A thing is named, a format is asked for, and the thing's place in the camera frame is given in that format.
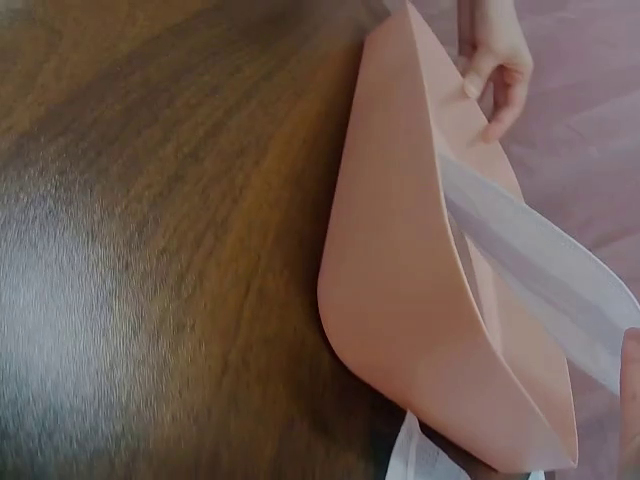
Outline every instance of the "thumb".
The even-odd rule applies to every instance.
[[[477,100],[489,81],[489,77],[498,66],[500,66],[500,61],[496,55],[490,50],[479,49],[471,58],[469,70],[464,76],[465,93]]]
[[[625,332],[620,371],[620,467],[626,476],[639,478],[640,471],[640,329]]]

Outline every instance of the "white paper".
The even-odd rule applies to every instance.
[[[391,453],[386,480],[470,480],[420,430],[418,419],[407,412]],[[534,472],[529,480],[545,480],[544,473]]]
[[[559,228],[467,165],[439,155],[447,210],[567,358],[619,395],[624,331],[640,327],[626,285]]]

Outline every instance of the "dark wooden tabletop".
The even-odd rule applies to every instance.
[[[0,2],[2,478],[384,478],[402,412],[315,283],[386,14]]]

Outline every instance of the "wood grain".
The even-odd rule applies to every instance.
[[[3,478],[384,478],[402,413],[315,282],[385,14],[0,2]]]

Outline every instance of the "human hand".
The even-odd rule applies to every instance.
[[[524,108],[533,60],[513,0],[458,0],[460,55],[470,59],[464,90],[478,99],[493,83],[493,115],[482,136],[498,140]]]
[[[620,480],[640,478],[640,329],[625,332],[620,369]]]

